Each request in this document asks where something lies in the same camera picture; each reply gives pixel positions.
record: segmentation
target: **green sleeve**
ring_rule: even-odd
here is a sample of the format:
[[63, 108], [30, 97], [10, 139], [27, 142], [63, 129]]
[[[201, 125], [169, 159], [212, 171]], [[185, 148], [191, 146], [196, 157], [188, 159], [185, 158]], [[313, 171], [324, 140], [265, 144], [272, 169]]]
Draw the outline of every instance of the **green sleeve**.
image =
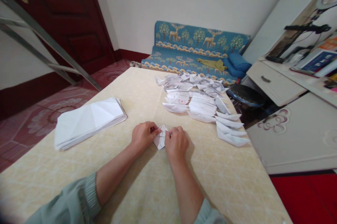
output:
[[26, 222], [86, 224], [101, 207], [96, 194], [96, 172], [87, 178], [77, 180], [64, 187], [59, 195], [49, 203], [41, 206]]
[[194, 224], [227, 224], [225, 218], [218, 210], [211, 207], [207, 199], [204, 199]]

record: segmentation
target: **blue sofa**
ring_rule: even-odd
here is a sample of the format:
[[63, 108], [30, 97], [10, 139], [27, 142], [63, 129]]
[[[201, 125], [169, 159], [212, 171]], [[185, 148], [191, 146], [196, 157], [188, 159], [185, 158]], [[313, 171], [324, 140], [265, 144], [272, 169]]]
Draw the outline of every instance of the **blue sofa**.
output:
[[[251, 66], [241, 57], [249, 40], [249, 35], [157, 21], [152, 53], [142, 60], [142, 68], [200, 74], [223, 80], [224, 85], [228, 86], [239, 82]], [[228, 69], [220, 71], [210, 68], [197, 62], [197, 58], [223, 59]]]

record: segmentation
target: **metal ladder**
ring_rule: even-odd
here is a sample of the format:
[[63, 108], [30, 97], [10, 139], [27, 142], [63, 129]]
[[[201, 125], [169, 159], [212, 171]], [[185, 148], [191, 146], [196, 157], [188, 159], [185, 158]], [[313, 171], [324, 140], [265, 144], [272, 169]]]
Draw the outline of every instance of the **metal ladder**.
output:
[[[102, 90], [102, 87], [14, 0], [1, 0], [12, 11], [14, 11], [23, 21], [11, 20], [0, 17], [0, 30], [6, 33], [8, 36], [16, 40], [24, 48], [30, 51], [48, 67], [58, 73], [61, 77], [67, 80], [72, 85], [76, 85], [76, 82], [66, 73], [72, 72], [82, 75], [90, 84], [92, 84], [98, 91]], [[55, 52], [57, 52], [64, 60], [66, 60], [72, 67], [66, 67], [59, 64], [54, 64], [49, 61], [43, 54], [30, 45], [24, 38], [14, 32], [8, 27], [8, 25], [19, 26], [29, 28], [35, 35], [40, 37], [45, 43], [47, 43]]]

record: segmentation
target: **white cabinet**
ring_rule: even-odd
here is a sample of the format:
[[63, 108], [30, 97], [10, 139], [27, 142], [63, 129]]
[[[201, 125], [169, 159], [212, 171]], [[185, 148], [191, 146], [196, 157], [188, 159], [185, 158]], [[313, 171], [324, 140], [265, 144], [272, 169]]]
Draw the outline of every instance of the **white cabinet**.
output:
[[299, 84], [260, 61], [253, 64], [247, 75], [277, 106], [289, 104], [306, 91]]
[[312, 93], [247, 133], [268, 174], [337, 168], [337, 110]]

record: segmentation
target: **red door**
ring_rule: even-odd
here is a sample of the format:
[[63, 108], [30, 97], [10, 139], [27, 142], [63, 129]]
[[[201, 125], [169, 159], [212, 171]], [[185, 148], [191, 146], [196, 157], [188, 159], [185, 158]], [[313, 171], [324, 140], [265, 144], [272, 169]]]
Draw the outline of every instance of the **red door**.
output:
[[[97, 0], [15, 1], [89, 74], [115, 62]], [[68, 66], [46, 47], [60, 64]]]

